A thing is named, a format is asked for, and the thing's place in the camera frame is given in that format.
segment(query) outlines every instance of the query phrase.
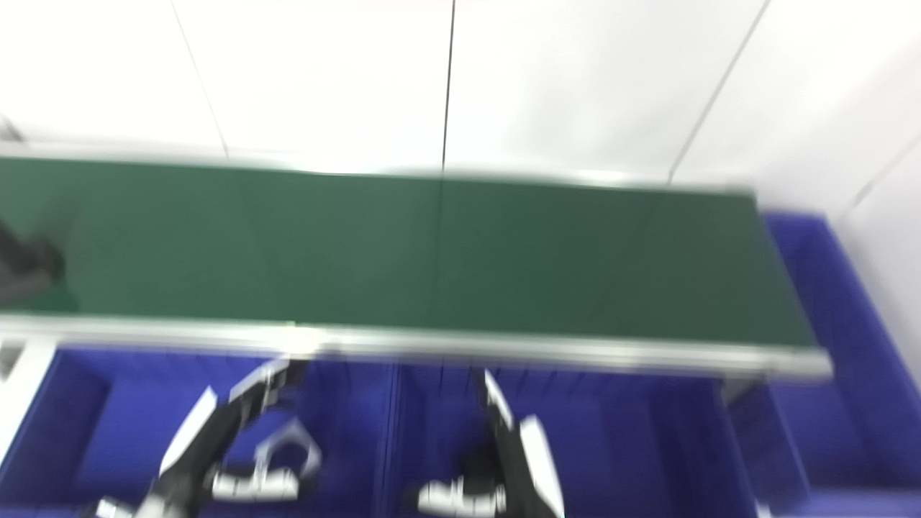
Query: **white wall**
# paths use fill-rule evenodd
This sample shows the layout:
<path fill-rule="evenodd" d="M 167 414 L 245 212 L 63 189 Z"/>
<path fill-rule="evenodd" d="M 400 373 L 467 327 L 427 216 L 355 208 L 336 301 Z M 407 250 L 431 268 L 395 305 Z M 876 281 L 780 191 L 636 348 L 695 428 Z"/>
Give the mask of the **white wall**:
<path fill-rule="evenodd" d="M 764 6 L 0 0 L 0 113 L 38 148 L 751 183 L 829 215 L 921 379 L 921 2 Z"/>

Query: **blue plastic crate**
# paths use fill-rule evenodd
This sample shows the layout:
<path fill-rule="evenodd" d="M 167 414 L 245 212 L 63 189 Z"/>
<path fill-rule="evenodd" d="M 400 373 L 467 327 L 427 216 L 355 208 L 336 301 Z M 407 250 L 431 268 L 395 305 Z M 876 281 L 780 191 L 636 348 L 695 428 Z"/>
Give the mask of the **blue plastic crate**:
<path fill-rule="evenodd" d="M 769 383 L 732 418 L 760 500 L 798 516 L 921 513 L 921 398 L 821 218 L 765 217 L 834 380 Z"/>
<path fill-rule="evenodd" d="M 62 350 L 0 466 L 0 517 L 72 518 L 103 495 L 137 503 L 207 384 L 264 359 Z M 570 517 L 754 518 L 729 413 L 709 380 L 495 368 L 520 417 L 547 430 Z M 311 362 L 297 413 L 323 450 L 317 492 L 211 504 L 204 517 L 403 517 L 408 484 L 458 475 L 486 441 L 466 368 Z M 287 416 L 259 421 L 232 458 Z"/>
<path fill-rule="evenodd" d="M 751 518 L 754 502 L 717 383 L 493 369 L 517 418 L 541 418 L 567 516 Z M 402 492 L 460 474 L 486 443 L 469 370 L 404 366 L 397 378 L 389 515 L 422 516 Z"/>
<path fill-rule="evenodd" d="M 105 495 L 136 504 L 204 388 L 226 394 L 265 360 L 58 351 L 0 466 L 0 517 L 69 518 Z M 228 459 L 251 461 L 255 445 L 297 415 L 323 452 L 316 491 L 279 504 L 213 503 L 202 516 L 375 515 L 392 371 L 389 364 L 311 362 L 295 408 L 274 410 L 244 430 Z"/>

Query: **blue bin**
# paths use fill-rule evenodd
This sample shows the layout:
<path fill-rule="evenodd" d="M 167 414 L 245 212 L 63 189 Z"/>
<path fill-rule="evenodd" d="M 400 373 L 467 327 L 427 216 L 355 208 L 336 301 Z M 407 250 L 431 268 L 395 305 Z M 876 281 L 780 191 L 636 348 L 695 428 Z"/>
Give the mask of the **blue bin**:
<path fill-rule="evenodd" d="M 541 418 L 566 515 L 752 518 L 751 489 L 711 380 L 492 369 L 517 418 Z M 404 488 L 460 474 L 489 441 L 469 370 L 403 366 L 397 377 L 389 515 Z"/>
<path fill-rule="evenodd" d="M 73 518 L 103 495 L 137 503 L 207 384 L 261 358 L 62 349 L 0 466 L 0 517 Z M 541 417 L 567 514 L 755 518 L 729 412 L 711 380 L 494 369 L 519 417 Z M 404 517 L 410 484 L 451 479 L 487 441 L 461 367 L 314 361 L 295 409 L 323 450 L 317 490 L 287 504 L 210 504 L 208 517 Z M 289 414 L 240 435 L 231 460 Z"/>
<path fill-rule="evenodd" d="M 70 518 L 105 495 L 136 504 L 204 388 L 226 394 L 265 360 L 59 350 L 0 466 L 0 517 Z M 255 445 L 297 415 L 323 452 L 316 491 L 281 504 L 210 504 L 202 516 L 375 515 L 392 384 L 391 365 L 311 362 L 295 407 L 244 430 L 228 459 L 251 461 Z"/>
<path fill-rule="evenodd" d="M 784 515 L 918 515 L 921 398 L 911 377 L 824 220 L 765 221 L 835 377 L 769 383 L 733 405 L 759 499 Z"/>

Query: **black object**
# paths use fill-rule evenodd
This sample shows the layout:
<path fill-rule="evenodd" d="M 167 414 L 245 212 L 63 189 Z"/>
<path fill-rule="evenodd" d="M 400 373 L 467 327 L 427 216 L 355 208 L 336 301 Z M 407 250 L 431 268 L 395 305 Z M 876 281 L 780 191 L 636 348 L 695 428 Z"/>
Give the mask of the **black object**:
<path fill-rule="evenodd" d="M 461 477 L 434 480 L 408 494 L 425 514 L 467 518 L 564 518 L 563 495 L 543 425 L 537 416 L 515 420 L 486 369 L 471 371 L 480 387 L 495 440 L 461 459 Z"/>
<path fill-rule="evenodd" d="M 0 304 L 50 287 L 63 271 L 64 260 L 49 242 L 19 242 L 0 221 Z"/>

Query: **robotic arm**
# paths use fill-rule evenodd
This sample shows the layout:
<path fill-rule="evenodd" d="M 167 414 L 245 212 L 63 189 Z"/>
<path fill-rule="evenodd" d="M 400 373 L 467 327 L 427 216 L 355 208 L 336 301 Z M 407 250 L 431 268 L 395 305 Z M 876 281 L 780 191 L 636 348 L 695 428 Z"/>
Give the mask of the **robotic arm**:
<path fill-rule="evenodd" d="M 256 448 L 253 466 L 225 470 L 222 459 L 244 428 L 280 403 L 283 391 L 296 387 L 306 361 L 275 359 L 237 383 L 226 402 L 218 404 L 211 387 L 205 389 L 173 437 L 160 473 L 137 510 L 103 499 L 87 510 L 88 518 L 194 518 L 208 500 L 295 500 L 301 482 L 320 469 L 321 452 L 296 418 Z M 296 473 L 290 467 L 270 469 L 272 455 L 294 443 L 307 452 Z"/>

